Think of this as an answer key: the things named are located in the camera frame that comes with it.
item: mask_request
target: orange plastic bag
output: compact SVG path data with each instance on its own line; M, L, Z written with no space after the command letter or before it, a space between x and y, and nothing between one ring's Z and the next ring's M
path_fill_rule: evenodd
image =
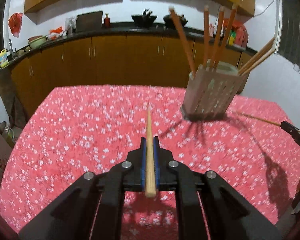
M22 26L22 13L14 13L11 15L9 19L9 27L12 32L12 35L15 36L16 38L19 37L20 35L20 30Z

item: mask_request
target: white wall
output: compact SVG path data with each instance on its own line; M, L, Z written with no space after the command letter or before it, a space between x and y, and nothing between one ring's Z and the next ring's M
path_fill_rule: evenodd
M25 0L11 0L9 16L15 12L23 12ZM111 22L130 22L132 14L140 14L145 8L150 8L157 15L155 22L164 23L163 16L168 14L168 7L173 5L178 14L185 14L187 27L203 29L203 8L210 7L210 22L215 23L219 4L210 0L62 0L48 6L36 14L24 15L20 37L9 37L17 49L27 45L27 39L35 35L46 35L50 29L65 25L65 19L82 13L103 10L109 14ZM225 17L230 10L226 9Z
M255 15L271 1L256 0ZM276 12L275 1L265 13L245 23L249 33L248 46L259 50L274 36ZM250 73L242 95L276 102L300 128L300 74L280 55L270 56Z

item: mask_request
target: table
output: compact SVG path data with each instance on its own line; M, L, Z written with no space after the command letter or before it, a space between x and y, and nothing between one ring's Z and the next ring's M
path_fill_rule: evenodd
M224 121L191 123L179 110L185 90L141 86L55 88L24 128L0 190L0 214L16 231L86 171L125 160L146 132L146 109L160 146L192 170L218 172L272 223L295 194L300 147L273 122L290 120L273 102L236 96ZM126 193L122 239L177 239L173 192Z

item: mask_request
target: electrical wire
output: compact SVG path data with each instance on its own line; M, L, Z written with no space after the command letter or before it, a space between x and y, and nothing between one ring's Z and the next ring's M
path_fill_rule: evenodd
M269 3L269 5L267 6L267 8L266 9L264 9L264 11L263 12L261 12L261 13L258 13L257 15L255 15L254 17L257 17L257 16L259 16L259 15L261 15L261 14L263 14L268 8L269 8L269 6L271 5L271 4L273 4L273 2L274 2L275 0L272 0L272 2L271 3Z

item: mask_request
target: wooden chopstick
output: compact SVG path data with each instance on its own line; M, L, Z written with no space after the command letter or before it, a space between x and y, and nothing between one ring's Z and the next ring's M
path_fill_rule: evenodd
M203 51L203 67L207 66L209 51L209 6L204 6L204 51Z
M241 69L239 69L238 73L241 74L245 72L248 68L250 68L257 60L259 60L269 49L271 49L272 45L274 42L274 37L269 40L269 42L261 49L258 51L256 55L254 55L249 61L243 65Z
M243 116L245 116L245 117L257 119L257 120L262 121L262 122L267 122L267 123L270 123L270 124L273 124L273 125L276 125L276 126L280 126L279 123L271 122L271 121L266 120L266 119L262 119L262 118L259 118L259 117L255 117L255 116L252 116L252 115L249 115L249 114L240 113L240 112L236 112L236 113L237 113L237 114L240 114L240 115L243 115Z
M232 24L233 24L233 21L234 21L236 13L237 13L237 5L233 4L232 5L231 14L230 14L230 18L229 18L229 22L228 22L228 26L227 26L225 35L223 36L223 40L222 40L221 46L218 49L218 52L217 52L217 55L216 55L216 61L215 61L214 65L213 65L214 68L217 68L219 60L220 60L222 52L223 52L223 49L225 48L225 46L226 46L226 44L228 42L228 37L229 37L229 34L231 32Z
M257 60L250 68L248 68L245 72L243 72L240 75L246 75L246 74L248 74L251 70L255 69L258 65L260 65L263 61L265 61L274 52L275 52L275 49L270 49L259 60Z
M147 139L146 139L146 186L145 194L146 197L155 197L157 191L155 188L155 175L154 175L154 156L153 156L153 137L151 130L151 113L148 108L148 119L146 127Z
M224 15L225 15L225 8L223 6L221 6L220 11L219 11L219 19L218 19L216 37L215 37L214 44L213 44L213 49L212 49L212 57L211 57L210 64L209 64L210 68L213 68L214 59L216 57L216 53L217 53L217 50L218 50L218 47L219 47Z
M172 18L173 24L176 27L176 29L178 31L178 34L179 34L179 37L181 39L181 43L182 43L183 49L184 49L184 51L186 53L189 66L190 66L190 69L192 71L192 75L193 75L193 77L195 77L196 69L194 67L194 61L193 61L193 58L191 56L191 50L190 50L190 47L189 47L188 40L186 38L185 32L183 31L183 27L181 25L180 18L174 12L173 7L170 7L169 11L170 11L170 14L171 14L171 18Z

